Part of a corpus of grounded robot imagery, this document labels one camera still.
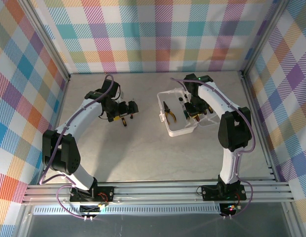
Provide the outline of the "green handled ratchet wrench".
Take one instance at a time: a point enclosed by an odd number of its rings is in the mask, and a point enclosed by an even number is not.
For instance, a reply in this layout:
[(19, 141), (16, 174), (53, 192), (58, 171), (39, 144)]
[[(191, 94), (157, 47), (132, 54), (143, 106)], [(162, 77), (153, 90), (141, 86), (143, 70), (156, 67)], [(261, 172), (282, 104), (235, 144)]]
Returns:
[(181, 106), (182, 106), (183, 113), (184, 113), (184, 115), (185, 115), (186, 120), (190, 120), (190, 116), (189, 116), (189, 114), (188, 114), (188, 112), (187, 112), (187, 110), (186, 110), (186, 107), (185, 107), (185, 105), (184, 105), (184, 104), (185, 104), (184, 99), (183, 99), (182, 97), (179, 97), (178, 99), (179, 99), (180, 104), (181, 104)]

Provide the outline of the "yellow black pliers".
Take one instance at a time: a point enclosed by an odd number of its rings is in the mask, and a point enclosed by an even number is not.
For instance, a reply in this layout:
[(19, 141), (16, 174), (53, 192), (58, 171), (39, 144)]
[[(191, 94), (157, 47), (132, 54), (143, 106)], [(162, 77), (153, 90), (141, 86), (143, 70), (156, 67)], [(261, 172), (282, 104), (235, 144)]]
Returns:
[(168, 119), (168, 115), (170, 115), (173, 120), (174, 120), (174, 123), (177, 122), (177, 119), (176, 119), (176, 116), (174, 115), (174, 113), (170, 110), (170, 108), (168, 107), (168, 105), (166, 104), (165, 101), (163, 101), (163, 106), (164, 106), (164, 114), (165, 114), (165, 117), (166, 117), (166, 121), (168, 123), (168, 125), (170, 125), (170, 121)]

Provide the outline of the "clear plastic tool box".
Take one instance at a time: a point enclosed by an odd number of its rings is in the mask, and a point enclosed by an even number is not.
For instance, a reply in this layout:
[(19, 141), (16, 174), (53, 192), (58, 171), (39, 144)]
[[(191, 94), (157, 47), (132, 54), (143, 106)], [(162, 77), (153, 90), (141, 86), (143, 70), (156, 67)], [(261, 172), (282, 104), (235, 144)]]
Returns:
[[(182, 106), (179, 101), (179, 97), (182, 97), (184, 99), (185, 94), (190, 95), (190, 93), (185, 92), (184, 89), (181, 88), (175, 88), (169, 91), (163, 91), (159, 92), (157, 94), (157, 99), (160, 107), (160, 120), (166, 125), (166, 129), (168, 131), (169, 136), (176, 137), (188, 133), (192, 133), (195, 128), (199, 127), (206, 127), (211, 125), (217, 125), (219, 124), (219, 117), (216, 113), (210, 114), (207, 113), (204, 118), (199, 118), (200, 121), (196, 122), (194, 119), (186, 120), (185, 115), (183, 113)], [(164, 114), (164, 106), (163, 101), (166, 102), (170, 110), (174, 113), (176, 116), (177, 122), (174, 123), (173, 118), (168, 115), (168, 119), (170, 121), (170, 125), (168, 125), (166, 121), (166, 117)]]

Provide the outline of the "black right controller box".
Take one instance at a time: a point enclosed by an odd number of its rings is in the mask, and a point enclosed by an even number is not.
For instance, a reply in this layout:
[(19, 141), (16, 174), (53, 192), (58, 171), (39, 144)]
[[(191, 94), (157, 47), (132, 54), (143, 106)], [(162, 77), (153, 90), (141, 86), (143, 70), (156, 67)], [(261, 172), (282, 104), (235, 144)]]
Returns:
[(233, 203), (220, 203), (219, 207), (220, 207), (220, 215), (223, 217), (230, 215), (233, 216), (242, 209), (241, 205)]

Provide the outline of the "black controller box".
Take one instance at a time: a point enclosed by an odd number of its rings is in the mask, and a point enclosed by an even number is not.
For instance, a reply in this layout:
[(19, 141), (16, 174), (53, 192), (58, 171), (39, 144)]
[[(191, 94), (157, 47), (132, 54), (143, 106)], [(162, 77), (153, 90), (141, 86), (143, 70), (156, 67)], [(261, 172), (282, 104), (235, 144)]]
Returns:
[(220, 215), (223, 217), (230, 215), (233, 216), (242, 209), (241, 205), (233, 203), (220, 203), (219, 207), (220, 207)]
[(81, 215), (93, 215), (95, 213), (99, 213), (103, 209), (103, 205), (80, 205), (79, 213)]

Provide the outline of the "black left controller box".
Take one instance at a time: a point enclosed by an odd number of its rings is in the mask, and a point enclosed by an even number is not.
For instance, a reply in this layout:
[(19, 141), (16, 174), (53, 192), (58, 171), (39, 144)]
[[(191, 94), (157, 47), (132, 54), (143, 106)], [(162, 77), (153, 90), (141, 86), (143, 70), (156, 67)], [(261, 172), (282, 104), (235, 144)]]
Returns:
[(99, 213), (103, 209), (103, 205), (80, 205), (79, 213), (81, 215), (93, 215), (95, 213)]

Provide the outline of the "aluminium side rail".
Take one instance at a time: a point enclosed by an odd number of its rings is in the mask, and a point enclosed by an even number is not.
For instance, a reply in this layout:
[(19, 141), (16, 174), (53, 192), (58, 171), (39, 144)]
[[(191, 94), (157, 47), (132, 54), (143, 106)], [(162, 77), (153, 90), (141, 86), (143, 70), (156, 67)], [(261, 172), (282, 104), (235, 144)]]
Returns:
[(256, 133), (257, 133), (256, 143), (259, 144), (259, 147), (262, 149), (263, 156), (265, 158), (268, 170), (269, 170), (269, 172), (272, 176), (273, 181), (274, 182), (279, 182), (279, 177), (278, 177), (277, 171), (274, 168), (274, 162), (273, 162), (272, 157), (271, 157), (271, 153), (270, 153), (270, 150), (269, 150), (269, 147), (268, 147), (267, 140), (264, 136), (262, 124), (261, 124), (260, 117), (259, 117), (259, 114), (258, 114), (258, 110), (257, 110), (257, 107), (255, 105), (253, 94), (252, 94), (252, 92), (250, 90), (250, 87), (249, 87), (249, 84), (247, 82), (247, 78), (243, 74), (242, 71), (239, 73), (239, 76), (240, 76), (240, 81), (241, 81), (243, 90), (244, 90), (245, 95), (246, 95), (247, 102), (249, 104), (249, 108), (251, 109), (252, 121), (253, 121), (253, 125), (254, 125)]
[[(68, 79), (65, 82), (64, 91), (62, 92), (62, 96), (61, 96), (60, 103), (59, 103), (58, 108), (57, 108), (57, 113), (56, 113), (55, 119), (54, 119), (51, 127), (49, 127), (52, 130), (56, 129), (60, 124), (60, 119), (61, 119), (62, 111), (63, 111), (63, 108), (64, 108), (64, 103), (65, 103), (66, 94), (67, 94), (67, 91), (68, 91), (70, 81), (71, 81), (71, 79)], [(45, 172), (46, 166), (42, 162), (42, 160), (40, 160), (40, 161), (41, 161), (40, 169), (39, 169), (39, 173), (38, 173), (38, 176), (37, 176), (37, 179), (36, 179), (36, 184), (40, 184), (40, 181), (44, 180), (44, 178), (45, 178), (45, 176), (43, 176), (43, 174)]]

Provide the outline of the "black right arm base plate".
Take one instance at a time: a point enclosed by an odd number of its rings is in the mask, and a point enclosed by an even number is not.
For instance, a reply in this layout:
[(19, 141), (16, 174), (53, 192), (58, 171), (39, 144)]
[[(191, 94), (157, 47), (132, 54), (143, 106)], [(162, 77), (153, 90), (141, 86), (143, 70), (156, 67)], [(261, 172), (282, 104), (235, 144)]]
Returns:
[(203, 201), (239, 201), (247, 199), (243, 185), (227, 191), (219, 190), (216, 185), (202, 185), (201, 195)]

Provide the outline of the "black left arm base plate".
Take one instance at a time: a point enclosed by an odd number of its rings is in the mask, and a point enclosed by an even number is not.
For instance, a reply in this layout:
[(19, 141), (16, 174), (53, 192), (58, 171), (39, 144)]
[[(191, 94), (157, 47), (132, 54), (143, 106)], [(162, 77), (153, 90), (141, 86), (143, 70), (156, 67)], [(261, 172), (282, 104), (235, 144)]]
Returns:
[(96, 186), (89, 190), (71, 188), (70, 193), (70, 202), (112, 202), (114, 187)]

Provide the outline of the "wide aluminium base rail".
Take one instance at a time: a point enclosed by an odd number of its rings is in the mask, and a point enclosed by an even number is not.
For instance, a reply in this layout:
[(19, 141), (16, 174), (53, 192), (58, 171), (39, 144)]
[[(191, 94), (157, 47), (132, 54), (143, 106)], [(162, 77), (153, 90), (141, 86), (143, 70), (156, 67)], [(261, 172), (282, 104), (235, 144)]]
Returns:
[[(199, 188), (206, 182), (112, 182), (100, 186), (113, 186), (112, 204), (191, 204), (202, 203)], [(61, 184), (30, 185), (23, 204), (87, 204), (97, 202), (70, 202), (69, 188), (60, 189)], [(252, 202), (293, 202), (293, 194), (286, 182), (251, 181), (245, 184), (247, 200)]]

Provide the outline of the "aluminium frame post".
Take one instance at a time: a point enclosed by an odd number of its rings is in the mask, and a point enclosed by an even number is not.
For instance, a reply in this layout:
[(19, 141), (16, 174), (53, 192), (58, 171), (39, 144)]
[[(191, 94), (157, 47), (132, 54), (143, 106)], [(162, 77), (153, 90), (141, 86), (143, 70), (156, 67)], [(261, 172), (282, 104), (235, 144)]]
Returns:
[(271, 36), (274, 28), (276, 27), (277, 22), (281, 18), (283, 12), (286, 10), (289, 1), (290, 0), (277, 0), (274, 11), (271, 13), (271, 17), (269, 18), (267, 23), (264, 24), (264, 28), (262, 30), (262, 34), (259, 37), (258, 43), (250, 54), (244, 69), (241, 71), (242, 76), (244, 78), (249, 75), (251, 69), (254, 67), (255, 62), (257, 61), (260, 53), (262, 52), (264, 45), (269, 40), (269, 37)]
[(47, 30), (45, 29), (38, 13), (33, 7), (31, 0), (18, 0), (18, 2), (20, 3), (27, 17), (30, 19), (31, 24), (33, 25), (36, 33), (41, 39), (43, 45), (47, 48), (47, 51), (49, 52), (51, 58), (54, 60), (58, 70), (61, 72), (62, 76), (67, 81), (70, 81), (71, 75), (68, 69), (66, 68), (55, 45), (53, 44), (52, 39), (48, 35)]

